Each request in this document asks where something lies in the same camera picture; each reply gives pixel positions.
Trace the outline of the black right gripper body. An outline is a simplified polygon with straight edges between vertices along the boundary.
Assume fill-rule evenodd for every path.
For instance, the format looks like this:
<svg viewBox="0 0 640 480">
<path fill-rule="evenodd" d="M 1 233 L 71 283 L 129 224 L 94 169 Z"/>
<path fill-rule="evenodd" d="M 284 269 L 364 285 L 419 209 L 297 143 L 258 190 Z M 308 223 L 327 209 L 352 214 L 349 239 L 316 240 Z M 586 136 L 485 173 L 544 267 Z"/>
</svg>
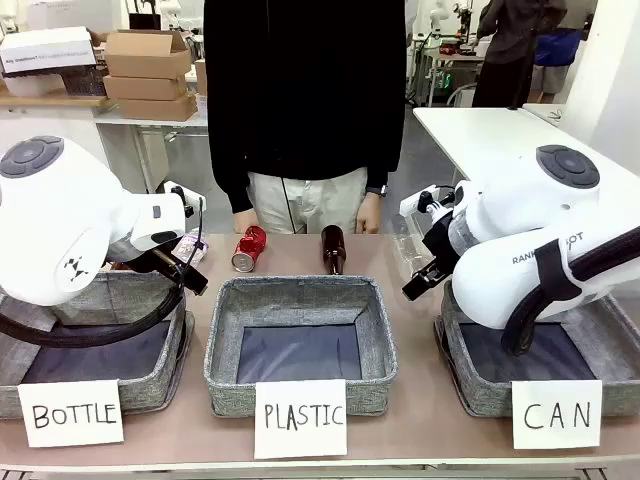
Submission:
<svg viewBox="0 0 640 480">
<path fill-rule="evenodd" d="M 431 270 L 437 271 L 439 274 L 451 274 L 460 259 L 460 255 L 454 250 L 449 240 L 449 225 L 451 220 L 452 214 L 447 213 L 435 221 L 422 240 L 423 244 L 433 256 L 428 267 Z"/>
</svg>

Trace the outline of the person's left hand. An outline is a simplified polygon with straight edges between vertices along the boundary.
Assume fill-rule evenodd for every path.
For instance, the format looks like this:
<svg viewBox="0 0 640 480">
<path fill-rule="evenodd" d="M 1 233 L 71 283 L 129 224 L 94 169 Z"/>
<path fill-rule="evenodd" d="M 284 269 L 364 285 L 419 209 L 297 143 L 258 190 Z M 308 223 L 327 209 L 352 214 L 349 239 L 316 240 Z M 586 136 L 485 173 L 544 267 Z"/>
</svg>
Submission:
<svg viewBox="0 0 640 480">
<path fill-rule="evenodd" d="M 381 197 L 376 193 L 366 193 L 356 216 L 357 234 L 378 234 L 381 220 Z"/>
</svg>

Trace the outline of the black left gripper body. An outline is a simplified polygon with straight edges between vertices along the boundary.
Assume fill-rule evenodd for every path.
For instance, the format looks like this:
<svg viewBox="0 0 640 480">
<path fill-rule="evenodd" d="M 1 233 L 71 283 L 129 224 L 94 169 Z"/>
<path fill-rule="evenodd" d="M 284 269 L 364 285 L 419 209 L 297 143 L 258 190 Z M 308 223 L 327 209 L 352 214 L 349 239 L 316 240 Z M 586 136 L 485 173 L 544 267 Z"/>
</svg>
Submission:
<svg viewBox="0 0 640 480">
<path fill-rule="evenodd" d="M 154 248 L 149 251 L 151 263 L 154 269 L 170 279 L 177 285 L 187 286 L 191 266 L 175 257 L 171 253 L 165 253 L 161 249 Z"/>
</svg>

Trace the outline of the person's right hand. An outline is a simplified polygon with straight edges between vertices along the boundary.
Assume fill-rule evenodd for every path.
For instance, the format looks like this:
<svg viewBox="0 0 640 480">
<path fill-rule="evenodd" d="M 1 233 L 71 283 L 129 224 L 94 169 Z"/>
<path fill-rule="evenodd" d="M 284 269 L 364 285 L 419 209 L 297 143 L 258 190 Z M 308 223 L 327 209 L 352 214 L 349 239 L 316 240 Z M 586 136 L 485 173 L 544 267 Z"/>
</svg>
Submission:
<svg viewBox="0 0 640 480">
<path fill-rule="evenodd" d="M 259 226 L 259 220 L 253 208 L 235 213 L 233 220 L 236 234 L 244 234 L 248 228 Z"/>
</svg>

